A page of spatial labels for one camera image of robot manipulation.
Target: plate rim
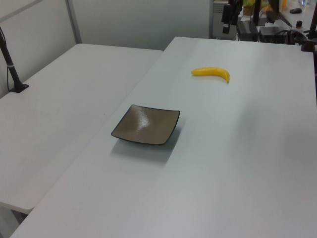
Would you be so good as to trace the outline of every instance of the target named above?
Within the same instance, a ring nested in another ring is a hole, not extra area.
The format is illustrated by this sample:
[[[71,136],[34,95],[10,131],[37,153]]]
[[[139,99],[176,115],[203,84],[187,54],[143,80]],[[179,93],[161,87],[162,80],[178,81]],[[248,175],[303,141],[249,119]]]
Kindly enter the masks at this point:
[[[125,116],[127,115],[127,113],[131,110],[131,108],[133,106],[137,106],[137,107],[140,107],[140,108],[148,108],[148,109],[155,109],[155,110],[161,110],[161,111],[169,111],[169,112],[178,112],[178,116],[177,116],[177,120],[175,122],[175,125],[174,125],[174,128],[173,130],[171,131],[170,135],[168,136],[168,138],[166,139],[165,142],[163,143],[159,143],[159,144],[153,144],[153,143],[145,143],[145,142],[139,142],[139,141],[135,141],[135,140],[128,140],[128,139],[124,139],[124,138],[120,138],[118,136],[115,136],[113,135],[113,132],[117,129],[117,127],[120,125],[121,121],[125,118]],[[111,136],[115,137],[115,138],[118,138],[120,140],[125,140],[125,141],[129,141],[129,142],[134,142],[134,143],[138,143],[138,144],[143,144],[143,145],[165,145],[167,143],[167,141],[170,139],[170,137],[172,136],[175,128],[176,128],[176,125],[178,123],[178,120],[179,120],[179,116],[180,116],[180,111],[179,110],[168,110],[168,109],[160,109],[160,108],[150,108],[150,107],[144,107],[144,106],[139,106],[139,105],[135,105],[135,104],[132,104],[129,109],[126,111],[126,113],[124,114],[124,116],[121,118],[121,120],[118,122],[118,124],[116,125],[116,127],[113,129],[113,131],[111,132]]]

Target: computer mouse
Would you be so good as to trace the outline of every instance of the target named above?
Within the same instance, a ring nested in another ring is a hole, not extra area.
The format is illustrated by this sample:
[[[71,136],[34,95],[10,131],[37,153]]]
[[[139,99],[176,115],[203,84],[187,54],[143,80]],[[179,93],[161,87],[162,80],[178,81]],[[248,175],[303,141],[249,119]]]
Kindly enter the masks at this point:
[[[289,13],[291,13],[291,14],[298,14],[298,13],[301,13],[301,12],[302,12],[301,8],[294,8],[292,10],[289,10]]]

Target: black cable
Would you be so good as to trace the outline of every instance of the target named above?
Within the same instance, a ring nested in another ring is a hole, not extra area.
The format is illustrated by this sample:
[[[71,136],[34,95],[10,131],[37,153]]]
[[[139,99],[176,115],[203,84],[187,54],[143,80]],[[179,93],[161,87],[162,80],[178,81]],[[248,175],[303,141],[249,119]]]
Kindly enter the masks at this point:
[[[282,38],[284,37],[285,34],[287,35],[287,34],[288,34],[288,31],[284,31],[284,32],[283,32]],[[285,42],[284,42],[284,43],[285,43],[285,44],[288,43],[287,37],[285,37]]]
[[[290,30],[290,32],[295,32],[296,34],[299,34],[299,35],[301,35],[301,36],[303,36],[303,37],[306,37],[304,34],[302,34],[302,33],[299,32],[299,31]]]
[[[277,32],[274,36],[277,36],[278,34],[280,34],[282,32],[285,33],[285,32],[288,32],[288,30],[281,30],[281,31]]]
[[[285,38],[285,44],[289,44],[291,42],[291,32],[290,31],[287,31],[286,33],[286,38]]]
[[[249,13],[249,11],[251,10],[251,15],[252,15],[252,9],[251,9],[251,7],[253,7],[254,6],[254,4],[252,5],[252,6],[250,6],[250,8],[248,9],[248,11],[246,11],[246,13],[245,14],[247,14],[247,13]]]
[[[251,21],[251,16],[252,16],[252,11],[253,11],[254,5],[255,5],[255,4],[252,5],[251,14],[250,14],[250,21]]]
[[[6,87],[8,88],[8,92],[10,92],[10,89],[9,89],[9,67],[6,67]]]
[[[4,43],[5,43],[5,46],[6,46],[6,39],[5,39],[5,36],[4,36],[4,33],[3,33],[2,29],[1,29],[1,27],[0,27],[0,33],[1,33],[2,37],[3,37],[3,39],[4,39]]]
[[[240,40],[239,40],[239,34],[238,34],[238,24],[236,25],[236,31],[237,31],[237,38],[238,38],[238,41],[240,41]]]
[[[6,39],[5,39],[5,36],[4,36],[4,33],[0,27],[0,33],[1,33],[1,37],[3,37],[3,40],[4,40],[4,44],[6,46]],[[8,66],[6,67],[6,87],[8,88],[8,91],[10,92],[10,89],[9,89],[9,68]]]

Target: black device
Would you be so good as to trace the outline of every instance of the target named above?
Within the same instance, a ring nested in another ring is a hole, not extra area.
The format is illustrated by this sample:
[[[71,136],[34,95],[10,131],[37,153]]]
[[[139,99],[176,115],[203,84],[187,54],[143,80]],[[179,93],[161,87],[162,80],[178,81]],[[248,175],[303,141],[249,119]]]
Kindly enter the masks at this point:
[[[307,35],[307,41],[302,45],[302,51],[305,52],[314,52],[315,51],[315,42],[314,38],[316,37],[316,26],[317,26],[317,4],[315,6],[311,27]]]
[[[252,21],[239,21],[237,32],[240,41],[258,41],[259,32]]]
[[[266,17],[271,23],[274,23],[276,20],[282,20],[287,25],[292,27],[292,24],[285,18],[282,13],[279,12],[279,1],[280,0],[268,0],[268,3],[272,7],[273,11],[267,11]]]
[[[237,25],[242,6],[243,0],[229,0],[228,4],[223,6],[221,22],[223,22],[224,34],[229,34],[230,25]]]
[[[299,8],[299,7],[289,10],[290,14],[298,14],[298,13],[301,13],[301,12],[302,12],[302,9]]]
[[[0,27],[0,48],[1,48],[1,51],[3,54],[3,57],[5,59],[6,66],[8,67],[8,69],[12,75],[12,79],[14,81],[14,88],[11,89],[11,92],[20,93],[24,89],[29,87],[29,85],[21,83],[21,81],[19,79],[19,76],[15,70],[14,64],[13,64],[11,56],[9,54],[8,48],[6,47],[6,40],[5,40],[5,37],[4,37],[4,34],[2,32],[1,27]]]
[[[283,30],[284,28],[280,26],[260,27],[260,41],[264,43],[284,44],[286,35],[281,32]]]

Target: stand base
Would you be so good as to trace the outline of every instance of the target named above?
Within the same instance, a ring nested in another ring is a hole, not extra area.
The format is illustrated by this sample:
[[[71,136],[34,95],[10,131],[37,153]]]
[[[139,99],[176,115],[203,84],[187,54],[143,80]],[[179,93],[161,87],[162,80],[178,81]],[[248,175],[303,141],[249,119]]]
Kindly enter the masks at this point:
[[[26,88],[28,88],[29,87],[29,85],[27,85],[27,84],[22,84],[23,85],[23,87],[22,88],[19,88],[19,89],[15,89],[15,88],[13,88],[13,89],[11,89],[10,90],[10,92],[13,92],[13,93],[20,93],[20,92],[22,92],[24,89],[26,89]]]
[[[315,43],[312,41],[307,41],[302,45],[302,51],[304,52],[314,52],[315,51]]]

